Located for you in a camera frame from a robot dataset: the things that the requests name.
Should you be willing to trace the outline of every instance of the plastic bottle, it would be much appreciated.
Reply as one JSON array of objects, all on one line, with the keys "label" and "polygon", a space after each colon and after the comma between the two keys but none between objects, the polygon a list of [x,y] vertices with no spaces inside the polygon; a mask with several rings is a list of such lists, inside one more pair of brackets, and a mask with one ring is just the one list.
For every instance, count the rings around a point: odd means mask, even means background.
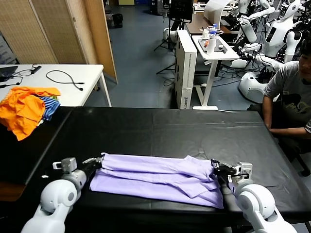
[{"label": "plastic bottle", "polygon": [[217,24],[214,23],[213,27],[209,30],[209,35],[216,35],[217,34]]},{"label": "plastic bottle", "polygon": [[212,54],[216,47],[217,40],[217,24],[214,24],[213,27],[209,30],[209,42],[207,46],[207,54]]}]

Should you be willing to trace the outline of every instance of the blue floor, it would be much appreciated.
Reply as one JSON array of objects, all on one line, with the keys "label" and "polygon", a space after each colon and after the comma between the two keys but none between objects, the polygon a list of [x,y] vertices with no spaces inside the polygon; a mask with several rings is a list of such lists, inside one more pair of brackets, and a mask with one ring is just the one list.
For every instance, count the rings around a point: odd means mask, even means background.
[{"label": "blue floor", "polygon": [[[113,13],[123,14],[123,28],[110,29],[113,56],[119,83],[106,78],[113,107],[170,108],[171,86],[165,87],[167,79],[174,78],[171,71],[156,75],[161,69],[174,63],[174,54],[166,49],[153,49],[161,43],[163,29],[162,16],[148,13],[146,6],[120,6],[111,9]],[[208,69],[198,53],[196,70]],[[195,78],[195,83],[204,83],[207,77]],[[230,83],[239,78],[216,78],[214,85]],[[246,110],[251,104],[238,92],[238,83],[212,88],[208,105],[222,110]],[[105,107],[106,99],[102,91],[92,91],[86,106]],[[191,106],[199,106],[195,91],[192,92]],[[306,164],[311,166],[311,157],[305,156]],[[301,170],[297,161],[293,162],[297,171]],[[303,182],[311,190],[311,178],[303,177]],[[299,233],[307,233],[304,224],[295,224]]]}]

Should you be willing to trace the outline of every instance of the table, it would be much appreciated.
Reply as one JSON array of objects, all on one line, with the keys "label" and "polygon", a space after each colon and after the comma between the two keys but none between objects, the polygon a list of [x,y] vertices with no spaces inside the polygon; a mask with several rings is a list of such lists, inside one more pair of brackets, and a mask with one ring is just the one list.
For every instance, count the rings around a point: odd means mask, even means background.
[{"label": "table", "polygon": [[210,91],[212,89],[212,85],[213,85],[214,76],[215,76],[215,72],[217,69],[218,61],[220,61],[220,60],[236,60],[236,59],[239,59],[239,56],[221,37],[218,37],[218,39],[223,44],[223,46],[227,49],[227,52],[226,53],[214,52],[213,54],[208,55],[201,48],[201,46],[198,42],[199,39],[202,39],[201,35],[193,35],[192,36],[192,40],[194,41],[196,48],[199,50],[203,59],[206,60],[206,62],[204,62],[204,64],[205,65],[211,64],[211,68],[210,68],[210,71],[208,74],[204,95],[203,95],[203,92],[202,92],[200,85],[194,86],[197,93],[198,93],[198,96],[199,96],[199,99],[201,102],[201,106],[195,106],[195,107],[193,107],[193,109],[202,109],[202,110],[214,109],[215,110],[215,109],[218,109],[216,106],[208,106],[207,103],[208,103]]},{"label": "table", "polygon": [[[52,162],[74,156],[80,163],[100,152],[172,158],[190,155],[201,159],[215,158],[232,165],[238,161],[250,162],[254,166],[254,182],[272,192],[286,221],[293,224],[311,219],[310,192],[257,112],[92,107],[69,110],[69,117],[27,185],[17,210],[14,209],[19,219],[14,222],[16,224],[33,215],[44,186],[59,177],[58,171],[52,171]],[[226,188],[223,193],[225,209],[216,210],[91,192],[86,185],[67,223],[82,222],[78,225],[81,230],[96,223],[108,229],[109,224],[130,229],[127,223],[143,222],[149,228],[152,228],[150,224],[191,225],[201,231],[246,224],[233,195]]]},{"label": "table", "polygon": [[[192,22],[186,23],[186,28],[190,35],[202,35],[202,27],[206,28],[209,26],[213,26],[203,15],[203,13],[196,13],[192,15]],[[225,26],[220,26],[220,30],[224,32],[222,34],[222,38],[228,38],[228,37],[236,37],[236,33],[238,32],[232,32]]]},{"label": "table", "polygon": [[68,107],[58,108],[51,121],[45,121],[22,141],[17,141],[16,136],[0,124],[1,143],[10,151],[1,157],[6,166],[0,169],[0,201],[18,200],[71,111]]},{"label": "table", "polygon": [[[15,66],[15,65],[0,65],[1,67],[8,67],[8,66]],[[100,81],[100,84],[102,85],[102,90],[106,94],[107,101],[109,107],[111,107],[111,101],[107,89],[107,85],[105,82],[104,74],[103,74],[103,65],[42,65],[42,68],[36,72],[35,74],[32,74],[30,76],[24,77],[23,81],[21,83],[21,86],[31,86],[31,87],[56,87],[60,93],[61,96],[58,97],[59,102],[61,106],[70,106],[70,107],[76,107],[76,106],[83,106],[91,94],[94,86],[98,81]],[[18,68],[16,71],[21,71],[25,69],[31,69],[32,65],[18,65]],[[76,87],[74,87],[73,84],[61,84],[61,83],[55,83],[48,78],[46,78],[46,73],[51,70],[61,70],[72,76],[74,82],[79,83],[83,82],[85,84],[77,84],[77,86],[82,87],[83,91],[78,90]],[[60,72],[53,72],[49,74],[49,77],[54,79],[55,81],[59,82],[71,82],[70,78],[63,73]],[[20,78],[16,79],[10,79],[6,81],[5,83],[1,84],[15,84],[16,82],[20,82]],[[13,86],[7,86],[5,88],[0,89],[0,100],[2,100],[9,90],[14,87]]]}]

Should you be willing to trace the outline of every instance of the black table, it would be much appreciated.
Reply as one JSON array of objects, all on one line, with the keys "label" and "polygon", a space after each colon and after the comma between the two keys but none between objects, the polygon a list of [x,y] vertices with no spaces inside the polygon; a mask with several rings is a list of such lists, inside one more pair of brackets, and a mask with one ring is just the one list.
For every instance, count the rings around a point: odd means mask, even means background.
[{"label": "black table", "polygon": [[[34,213],[43,187],[56,179],[52,162],[76,157],[78,162],[101,152],[184,158],[215,158],[254,166],[253,180],[267,187],[290,223],[311,219],[311,194],[271,137],[256,112],[193,111],[78,107],[46,151],[18,208]],[[47,174],[50,179],[43,179]],[[106,221],[143,224],[211,226],[245,224],[233,195],[224,192],[224,210],[177,202],[91,192],[88,187],[69,215],[84,226]]]}]

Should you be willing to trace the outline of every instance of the table leg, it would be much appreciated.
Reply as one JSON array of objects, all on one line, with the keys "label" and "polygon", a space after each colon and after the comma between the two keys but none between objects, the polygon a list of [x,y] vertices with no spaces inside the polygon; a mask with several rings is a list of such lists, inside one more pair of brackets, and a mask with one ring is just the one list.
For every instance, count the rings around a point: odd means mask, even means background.
[{"label": "table leg", "polygon": [[206,87],[205,87],[205,93],[203,95],[201,86],[194,86],[197,93],[198,93],[198,97],[200,99],[201,102],[201,106],[194,106],[193,109],[195,110],[218,110],[217,106],[208,106],[208,98],[210,95],[210,91],[212,89],[213,86],[213,82],[214,82],[214,77],[215,77],[215,73],[216,73],[216,69],[217,69],[217,64],[218,64],[218,60],[212,61],[211,62],[211,67],[209,70],[209,74],[208,74],[208,78],[207,78],[207,83],[206,83]]},{"label": "table leg", "polygon": [[108,101],[108,105],[109,107],[111,108],[111,101],[110,101],[110,97],[109,97],[109,93],[108,93],[108,88],[107,88],[107,85],[106,85],[106,81],[105,81],[105,77],[104,77],[104,74],[102,73],[101,74],[101,78],[100,78],[100,81],[101,81],[101,84],[102,84],[102,90],[104,91],[104,93],[106,94],[106,97],[107,97],[107,101]]},{"label": "table leg", "polygon": [[214,82],[217,64],[218,64],[218,60],[215,60],[212,62],[212,66],[210,67],[208,78],[207,78],[207,83],[206,83],[206,88],[205,88],[205,93],[203,97],[203,102],[201,103],[202,106],[207,106],[210,91],[212,89],[213,82]]}]

